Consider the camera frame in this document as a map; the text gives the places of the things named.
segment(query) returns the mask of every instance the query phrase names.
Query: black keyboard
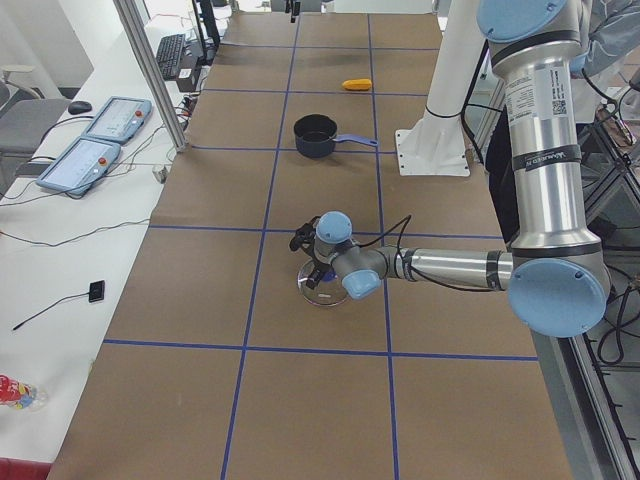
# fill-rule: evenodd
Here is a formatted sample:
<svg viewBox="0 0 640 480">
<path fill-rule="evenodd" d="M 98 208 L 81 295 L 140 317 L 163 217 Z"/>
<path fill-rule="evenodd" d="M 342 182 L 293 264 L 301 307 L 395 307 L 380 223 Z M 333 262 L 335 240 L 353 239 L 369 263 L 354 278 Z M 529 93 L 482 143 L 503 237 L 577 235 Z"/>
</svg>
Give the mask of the black keyboard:
<svg viewBox="0 0 640 480">
<path fill-rule="evenodd" d="M 185 36 L 183 33 L 162 37 L 160 40 L 158 52 L 156 53 L 156 62 L 158 62 L 158 67 L 160 67 L 160 73 L 162 73 L 164 80 L 178 78 L 184 44 Z"/>
</svg>

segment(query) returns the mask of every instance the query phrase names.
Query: white table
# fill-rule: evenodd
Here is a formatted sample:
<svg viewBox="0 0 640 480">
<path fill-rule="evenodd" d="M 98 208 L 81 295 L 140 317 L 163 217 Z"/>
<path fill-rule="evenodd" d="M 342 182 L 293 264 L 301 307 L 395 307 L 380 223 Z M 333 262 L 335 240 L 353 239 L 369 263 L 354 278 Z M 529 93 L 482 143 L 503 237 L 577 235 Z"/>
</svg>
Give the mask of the white table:
<svg viewBox="0 0 640 480">
<path fill-rule="evenodd" d="M 154 51 L 162 36 L 182 30 L 177 18 L 158 17 L 147 26 Z M 166 85 L 178 105 L 183 94 L 174 82 Z M 91 114 L 95 114 L 112 95 L 153 101 L 124 34 L 76 99 L 91 102 Z M 61 119 L 67 117 L 65 112 Z M 55 157 L 82 133 L 87 122 L 78 120 L 55 128 L 36 155 Z M 161 124 L 154 110 L 142 130 L 124 146 L 120 159 Z M 51 193 L 31 184 L 18 200 L 0 202 L 4 205 L 0 207 L 0 230 L 55 243 L 98 227 L 147 219 L 162 191 L 152 168 L 169 163 L 167 156 L 172 158 L 174 151 L 169 135 L 161 129 L 150 147 L 136 157 L 133 170 L 105 178 L 80 200 L 57 195 L 6 206 Z M 30 181 L 18 179 L 7 196 L 19 194 Z M 146 229 L 146 224 L 124 226 L 56 248 L 0 236 L 0 373 L 38 385 L 49 394 L 45 408 L 39 411 L 0 407 L 0 458 L 55 460 Z M 87 292 L 89 283 L 96 280 L 106 281 L 104 301 L 89 304 L 83 297 L 61 303 L 12 332 L 14 325 L 58 299 Z"/>
</svg>

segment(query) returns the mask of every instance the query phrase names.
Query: saucepan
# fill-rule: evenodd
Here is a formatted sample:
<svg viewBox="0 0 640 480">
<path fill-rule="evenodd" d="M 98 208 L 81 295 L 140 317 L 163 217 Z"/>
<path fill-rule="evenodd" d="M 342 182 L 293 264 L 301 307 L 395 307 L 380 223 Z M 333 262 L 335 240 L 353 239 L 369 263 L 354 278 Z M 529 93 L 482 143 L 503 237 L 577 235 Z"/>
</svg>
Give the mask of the saucepan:
<svg viewBox="0 0 640 480">
<path fill-rule="evenodd" d="M 322 158 L 336 148 L 336 143 L 356 142 L 368 147 L 376 147 L 378 141 L 360 135 L 337 135 L 338 125 L 326 115 L 317 113 L 299 119 L 293 126 L 296 148 L 308 158 Z"/>
</svg>

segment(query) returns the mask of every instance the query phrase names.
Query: blue pot handle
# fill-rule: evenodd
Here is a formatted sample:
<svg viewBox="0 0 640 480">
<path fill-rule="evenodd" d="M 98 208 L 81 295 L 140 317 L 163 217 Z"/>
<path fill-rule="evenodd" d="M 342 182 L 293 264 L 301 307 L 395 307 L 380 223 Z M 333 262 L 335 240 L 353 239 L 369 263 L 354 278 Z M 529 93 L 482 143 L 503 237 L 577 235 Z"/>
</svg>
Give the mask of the blue pot handle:
<svg viewBox="0 0 640 480">
<path fill-rule="evenodd" d="M 367 138 L 367 137 L 363 137 L 360 135 L 350 135 L 350 134 L 345 134 L 345 135 L 338 135 L 336 138 L 333 139 L 334 142 L 336 143 L 342 143 L 342 142 L 356 142 L 356 143 L 361 143 L 362 145 L 367 145 L 369 147 L 377 147 L 378 146 L 378 141 L 373 139 L 373 138 Z"/>
</svg>

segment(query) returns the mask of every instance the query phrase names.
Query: computer mouse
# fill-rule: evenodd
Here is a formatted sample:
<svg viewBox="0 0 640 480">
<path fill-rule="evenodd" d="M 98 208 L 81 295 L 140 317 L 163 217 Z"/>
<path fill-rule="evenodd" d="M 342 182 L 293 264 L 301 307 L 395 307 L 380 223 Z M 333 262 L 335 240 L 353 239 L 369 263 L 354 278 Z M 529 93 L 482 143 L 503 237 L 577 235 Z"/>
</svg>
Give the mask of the computer mouse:
<svg viewBox="0 0 640 480">
<path fill-rule="evenodd" d="M 80 115 L 81 113 L 90 112 L 93 109 L 93 105 L 89 102 L 84 102 L 82 100 L 76 100 L 71 102 L 67 107 L 67 112 L 71 115 Z"/>
</svg>

